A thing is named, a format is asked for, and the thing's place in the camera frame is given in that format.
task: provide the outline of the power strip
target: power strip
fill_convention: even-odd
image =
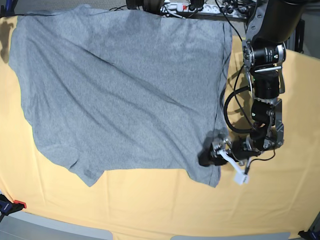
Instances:
[[[161,11],[163,13],[166,13],[167,10],[174,12],[175,14],[184,14],[189,13],[192,14],[196,11],[190,10],[189,3],[181,3],[181,2],[170,2],[169,0],[166,0],[164,2],[164,6],[161,8]],[[202,10],[197,11],[196,15],[219,15],[222,16],[222,13],[220,12],[217,5],[213,4],[204,4]],[[246,16],[241,14],[240,12],[233,10],[232,13],[227,14],[230,18],[236,18],[236,19],[246,19]]]

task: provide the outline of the gray t-shirt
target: gray t-shirt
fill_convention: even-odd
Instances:
[[[218,184],[220,168],[198,154],[227,133],[227,22],[88,5],[36,14],[18,17],[9,65],[44,156],[88,186],[105,170],[137,168]]]

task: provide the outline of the yellow cloth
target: yellow cloth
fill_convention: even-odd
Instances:
[[[109,230],[115,240],[278,232],[294,237],[309,228],[320,210],[320,61],[287,51],[286,93],[281,96],[285,143],[271,161],[252,164],[248,185],[233,182],[235,171],[225,165],[217,188],[192,181],[182,169],[106,171],[87,187],[36,149],[17,76],[8,66],[16,24],[16,17],[0,19],[0,190],[26,202],[26,212]],[[235,38],[227,96],[241,62],[241,43]],[[245,78],[240,82],[245,85]],[[250,99],[248,93],[241,98]],[[228,111],[232,122],[240,119],[235,101]]]

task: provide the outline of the black cable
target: black cable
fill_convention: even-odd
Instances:
[[[113,7],[113,8],[110,8],[109,11],[111,11],[111,10],[113,10],[113,9],[114,9],[113,11],[117,11],[117,10],[120,10],[120,9],[123,10],[122,8],[124,8],[124,7],[126,7],[126,6],[127,6],[127,5],[123,5],[123,6],[119,6],[119,7]]]
[[[164,8],[165,8],[165,10],[166,10],[166,15],[165,15],[165,16],[166,16],[166,17],[169,17],[171,14],[169,13],[166,5],[164,4],[163,6],[164,6]]]
[[[225,14],[232,14],[234,11],[234,8],[237,7],[236,4],[232,3],[231,1],[223,0],[222,4],[224,5],[221,7],[220,11],[225,13]]]
[[[242,37],[240,36],[240,33],[238,32],[238,30],[232,25],[232,23],[229,21],[229,19],[227,18],[226,14],[222,11],[220,5],[218,4],[217,0],[214,0],[215,4],[218,6],[220,12],[223,14],[223,16],[225,17],[225,19],[228,21],[228,23],[230,24],[230,26],[233,28],[233,30],[236,32],[236,34],[238,34],[240,41],[242,42]]]
[[[250,127],[251,127],[252,129],[254,129],[254,130],[257,131],[257,129],[254,127],[254,125],[251,123],[251,121],[250,121],[249,117],[247,116],[245,110],[244,110],[243,107],[241,106],[241,104],[240,104],[240,102],[239,102],[239,100],[238,100],[238,98],[237,98],[237,94],[236,94],[237,82],[238,82],[238,79],[239,79],[239,77],[240,77],[240,74],[241,74],[242,69],[244,69],[244,66],[245,66],[244,64],[241,66],[241,68],[240,68],[240,70],[239,70],[239,73],[238,73],[238,75],[236,76],[236,79],[235,79],[235,82],[234,82],[234,87],[233,87],[233,94],[234,94],[234,98],[235,98],[236,102],[237,102],[238,105],[239,105],[239,108],[241,109],[241,112],[243,113],[243,115],[244,115],[245,119],[247,120],[247,122],[249,123]]]
[[[234,8],[233,10],[238,10],[238,9],[242,9],[242,8],[247,8],[247,7],[252,6],[252,5],[255,5],[255,4],[256,4],[256,3],[253,2],[253,3],[247,4],[247,5],[238,6],[238,7]]]
[[[237,95],[237,94],[239,94],[239,93],[242,93],[242,92],[244,92],[244,91],[248,91],[248,90],[250,90],[249,86],[243,86],[243,87],[241,87],[241,88],[233,91],[233,92],[227,97],[227,99],[225,100],[224,106],[223,106],[223,116],[224,116],[224,120],[225,120],[227,126],[228,126],[233,132],[235,132],[235,133],[237,133],[237,134],[249,134],[252,130],[251,130],[251,129],[239,129],[239,128],[234,127],[234,126],[231,124],[231,122],[230,122],[230,120],[229,120],[229,118],[228,118],[228,105],[229,105],[231,99],[232,99],[235,95]]]
[[[212,17],[214,17],[214,15],[207,16],[207,17],[205,17],[205,18],[202,18],[201,20],[206,20],[206,19],[209,19],[209,18],[212,18]]]
[[[247,166],[245,167],[244,174],[248,175],[248,172],[250,170],[250,166],[251,166],[252,162],[254,162],[254,161],[269,161],[269,160],[273,159],[275,156],[276,156],[276,150],[273,149],[273,156],[272,157],[269,157],[267,159],[255,158],[255,159],[251,160],[250,162],[248,162]]]
[[[187,17],[187,19],[191,18],[193,15],[195,15],[197,12],[199,12],[199,9],[197,8],[191,15]]]

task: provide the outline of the black clamp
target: black clamp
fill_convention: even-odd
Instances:
[[[27,205],[24,202],[14,201],[12,203],[4,195],[0,194],[0,223],[5,216],[9,216],[26,208]]]

